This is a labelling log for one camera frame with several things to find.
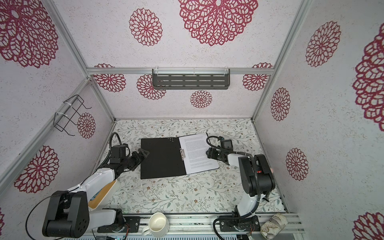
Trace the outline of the text printed paper sheet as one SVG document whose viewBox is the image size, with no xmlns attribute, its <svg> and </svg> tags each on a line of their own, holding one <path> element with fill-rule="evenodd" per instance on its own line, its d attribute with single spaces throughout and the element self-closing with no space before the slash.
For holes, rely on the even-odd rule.
<svg viewBox="0 0 384 240">
<path fill-rule="evenodd" d="M 207 157 L 206 151 L 210 148 L 207 138 L 207 133 L 179 137 L 180 150 L 187 175 L 219 168 L 217 160 Z"/>
</svg>

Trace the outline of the red black file folder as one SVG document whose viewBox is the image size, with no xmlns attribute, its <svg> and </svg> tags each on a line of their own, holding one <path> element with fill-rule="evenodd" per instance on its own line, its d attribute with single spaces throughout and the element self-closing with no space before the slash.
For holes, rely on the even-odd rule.
<svg viewBox="0 0 384 240">
<path fill-rule="evenodd" d="M 141 139 L 149 156 L 141 163 L 142 180 L 185 176 L 179 137 Z"/>
</svg>

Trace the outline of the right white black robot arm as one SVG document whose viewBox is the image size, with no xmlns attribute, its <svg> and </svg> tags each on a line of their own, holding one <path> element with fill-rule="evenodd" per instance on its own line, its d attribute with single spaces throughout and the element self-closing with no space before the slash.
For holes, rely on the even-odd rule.
<svg viewBox="0 0 384 240">
<path fill-rule="evenodd" d="M 206 151 L 209 159 L 239 168 L 244 190 L 242 200 L 236 205 L 234 212 L 230 216 L 220 216 L 213 221 L 214 233 L 220 240 L 223 239 L 216 228 L 217 223 L 230 229 L 249 227 L 251 233 L 260 231 L 259 218 L 255 213 L 261 200 L 268 202 L 270 193 L 276 188 L 273 171 L 266 156 L 234 151 L 232 140 L 223 137 L 208 136 L 206 142 L 210 146 Z"/>
</svg>

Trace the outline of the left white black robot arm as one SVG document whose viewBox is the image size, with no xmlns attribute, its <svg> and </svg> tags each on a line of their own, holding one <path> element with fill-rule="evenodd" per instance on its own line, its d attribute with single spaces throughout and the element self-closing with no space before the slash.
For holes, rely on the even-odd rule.
<svg viewBox="0 0 384 240">
<path fill-rule="evenodd" d="M 128 144 L 118 142 L 115 146 L 109 143 L 106 158 L 92 175 L 68 190 L 47 197 L 49 204 L 42 227 L 44 237 L 79 238 L 95 228 L 110 227 L 113 232 L 119 232 L 127 226 L 120 209 L 89 209 L 89 202 L 95 195 L 122 173 L 134 171 L 150 154 L 141 148 L 131 152 Z"/>
</svg>

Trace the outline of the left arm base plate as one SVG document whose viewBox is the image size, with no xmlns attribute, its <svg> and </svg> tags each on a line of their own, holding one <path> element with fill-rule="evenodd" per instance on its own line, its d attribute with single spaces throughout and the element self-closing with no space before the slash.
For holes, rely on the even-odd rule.
<svg viewBox="0 0 384 240">
<path fill-rule="evenodd" d="M 137 233 L 140 226 L 140 217 L 122 216 L 111 225 L 97 228 L 97 233 Z"/>
</svg>

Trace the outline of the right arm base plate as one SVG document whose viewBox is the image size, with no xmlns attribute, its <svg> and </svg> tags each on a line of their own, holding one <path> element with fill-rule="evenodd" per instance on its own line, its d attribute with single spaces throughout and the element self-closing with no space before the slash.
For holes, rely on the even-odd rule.
<svg viewBox="0 0 384 240">
<path fill-rule="evenodd" d="M 220 220 L 219 223 L 221 232 L 259 232 L 261 229 L 256 215 L 241 220 Z"/>
</svg>

